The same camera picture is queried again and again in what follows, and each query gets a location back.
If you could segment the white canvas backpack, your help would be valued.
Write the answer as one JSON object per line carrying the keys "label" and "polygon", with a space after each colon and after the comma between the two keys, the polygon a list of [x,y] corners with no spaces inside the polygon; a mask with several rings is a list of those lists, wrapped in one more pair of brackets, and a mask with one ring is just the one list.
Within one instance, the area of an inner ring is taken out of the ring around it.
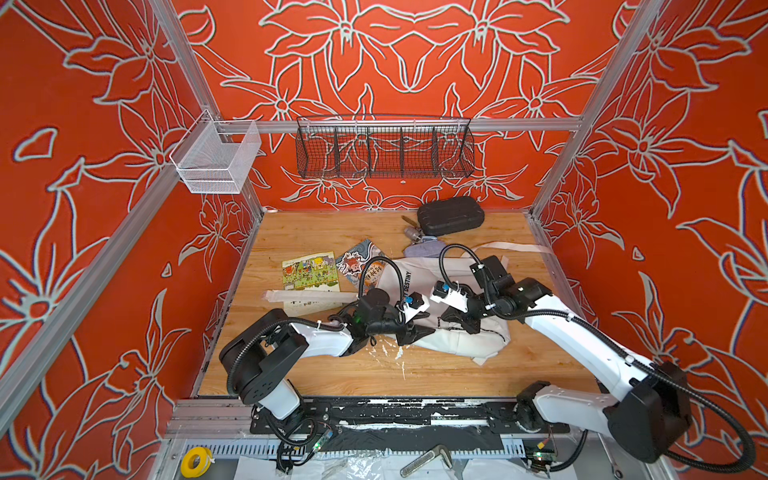
{"label": "white canvas backpack", "polygon": [[[416,257],[413,259],[398,259],[398,267],[403,274],[414,273],[416,285],[427,288],[428,280],[436,280],[439,274],[435,258]],[[336,304],[345,305],[358,299],[355,292],[325,291],[322,289],[305,290],[268,290],[262,298],[271,303],[284,303],[285,309],[290,310],[291,302],[324,303],[328,307]],[[470,334],[459,323],[450,322],[448,317],[453,314],[452,303],[439,302],[430,297],[428,316],[418,319],[420,326],[433,328],[435,333],[415,342],[420,348],[437,352],[468,357],[478,364],[484,364],[488,359],[499,354],[510,343],[510,331],[505,320],[490,316],[480,321],[480,331]]]}

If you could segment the grey mythology story book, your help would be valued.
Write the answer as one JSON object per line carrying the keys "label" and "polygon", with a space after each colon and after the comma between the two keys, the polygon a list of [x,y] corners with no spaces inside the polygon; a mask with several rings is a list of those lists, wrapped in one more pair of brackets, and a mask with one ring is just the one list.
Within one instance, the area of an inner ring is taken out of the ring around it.
{"label": "grey mythology story book", "polygon": [[[370,239],[365,239],[337,257],[335,265],[339,274],[357,288],[364,267],[373,257],[381,254],[382,251],[378,246]],[[383,263],[376,262],[367,270],[365,275],[365,291],[378,285],[384,267]]]}

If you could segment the green China history book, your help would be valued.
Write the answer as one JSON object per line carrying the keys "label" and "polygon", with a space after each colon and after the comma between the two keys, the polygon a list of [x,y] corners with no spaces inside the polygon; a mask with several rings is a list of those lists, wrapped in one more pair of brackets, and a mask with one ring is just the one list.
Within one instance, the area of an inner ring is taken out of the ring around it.
{"label": "green China history book", "polygon": [[339,285],[333,252],[305,255],[282,262],[282,284],[285,290],[328,289]]}

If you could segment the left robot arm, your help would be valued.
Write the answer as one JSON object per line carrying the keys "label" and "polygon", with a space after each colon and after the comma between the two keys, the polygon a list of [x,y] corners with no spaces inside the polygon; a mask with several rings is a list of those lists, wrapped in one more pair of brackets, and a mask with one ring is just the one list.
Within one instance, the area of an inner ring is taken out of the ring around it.
{"label": "left robot arm", "polygon": [[303,399],[288,374],[299,360],[350,356],[381,335],[394,336],[399,345],[413,344],[436,332],[415,323],[429,316],[429,307],[429,299],[420,293],[393,303],[384,290],[373,288],[325,322],[272,309],[219,353],[227,392],[246,406],[266,410],[275,420],[294,420],[303,409]]}

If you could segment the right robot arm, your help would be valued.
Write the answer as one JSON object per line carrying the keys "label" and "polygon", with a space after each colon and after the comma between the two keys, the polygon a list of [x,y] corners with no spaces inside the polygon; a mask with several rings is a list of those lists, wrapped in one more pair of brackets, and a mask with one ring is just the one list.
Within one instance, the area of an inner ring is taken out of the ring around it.
{"label": "right robot arm", "polygon": [[[753,466],[757,449],[748,431],[725,409],[692,390],[675,364],[657,364],[627,349],[580,318],[539,281],[515,280],[495,256],[474,261],[470,271],[478,292],[447,276],[433,287],[432,300],[446,305],[451,321],[469,333],[477,332],[481,320],[488,317],[518,321],[553,341],[604,389],[593,394],[536,382],[516,400],[516,420],[522,429],[536,432],[547,424],[568,424],[612,438],[646,464],[666,456],[720,474],[741,473]],[[692,403],[710,410],[734,430],[741,448],[737,459],[709,463],[672,451],[693,425]]]}

